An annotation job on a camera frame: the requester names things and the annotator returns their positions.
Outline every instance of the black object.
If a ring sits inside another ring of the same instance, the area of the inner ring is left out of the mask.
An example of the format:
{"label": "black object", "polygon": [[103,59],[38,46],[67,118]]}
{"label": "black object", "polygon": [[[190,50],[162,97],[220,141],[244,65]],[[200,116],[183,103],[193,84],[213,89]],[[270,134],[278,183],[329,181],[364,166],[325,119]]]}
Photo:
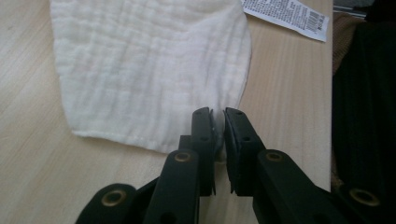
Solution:
{"label": "black object", "polygon": [[359,24],[332,87],[338,174],[372,192],[389,213],[396,211],[395,40],[396,23]]}
{"label": "black object", "polygon": [[[259,223],[392,222],[370,191],[346,186],[330,194],[317,188],[287,154],[265,149],[245,113],[226,108],[224,114],[232,190],[253,197]],[[198,223],[199,197],[214,191],[217,139],[209,109],[195,111],[191,135],[180,137],[159,178],[138,190],[122,184],[99,190],[77,224]]]}

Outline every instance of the muslin cloth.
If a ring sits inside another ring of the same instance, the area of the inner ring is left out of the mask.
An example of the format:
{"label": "muslin cloth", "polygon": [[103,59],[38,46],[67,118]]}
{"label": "muslin cloth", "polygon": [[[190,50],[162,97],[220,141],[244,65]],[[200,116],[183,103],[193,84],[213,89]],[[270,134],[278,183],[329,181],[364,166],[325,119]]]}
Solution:
{"label": "muslin cloth", "polygon": [[177,149],[201,107],[238,107],[251,41],[240,0],[51,0],[56,71],[76,135]]}

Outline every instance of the light wood surface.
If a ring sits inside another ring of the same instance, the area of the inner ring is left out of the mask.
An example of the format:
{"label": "light wood surface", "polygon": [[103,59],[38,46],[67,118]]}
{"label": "light wood surface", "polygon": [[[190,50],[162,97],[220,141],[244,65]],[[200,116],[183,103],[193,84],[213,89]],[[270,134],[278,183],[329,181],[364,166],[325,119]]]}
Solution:
{"label": "light wood surface", "polygon": [[[328,16],[332,1],[304,0]],[[268,148],[283,150],[330,187],[332,25],[326,43],[247,16],[253,55],[240,109]],[[71,134],[54,68],[48,0],[0,1],[0,223],[74,223],[97,190],[157,177],[165,155]],[[200,223],[257,223],[251,198],[216,197]]]}

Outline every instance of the metal screw hole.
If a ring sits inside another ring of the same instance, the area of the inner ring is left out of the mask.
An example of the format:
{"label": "metal screw hole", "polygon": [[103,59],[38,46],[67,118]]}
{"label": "metal screw hole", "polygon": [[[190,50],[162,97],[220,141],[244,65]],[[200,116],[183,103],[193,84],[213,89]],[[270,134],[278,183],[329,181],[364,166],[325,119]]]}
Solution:
{"label": "metal screw hole", "polygon": [[379,206],[381,202],[379,199],[370,191],[364,189],[351,189],[349,195],[358,203],[362,203],[367,206]]}
{"label": "metal screw hole", "polygon": [[107,207],[116,206],[126,198],[126,192],[122,189],[113,189],[102,198],[102,205]]}

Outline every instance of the dark fabric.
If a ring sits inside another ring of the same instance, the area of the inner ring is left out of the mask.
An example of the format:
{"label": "dark fabric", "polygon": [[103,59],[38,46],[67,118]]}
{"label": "dark fabric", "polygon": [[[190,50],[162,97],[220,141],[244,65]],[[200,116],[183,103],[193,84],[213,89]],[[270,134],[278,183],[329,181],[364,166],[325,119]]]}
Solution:
{"label": "dark fabric", "polygon": [[375,0],[365,20],[371,22],[396,21],[396,1]]}
{"label": "dark fabric", "polygon": [[357,26],[333,77],[332,145],[344,182],[396,202],[396,23]]}

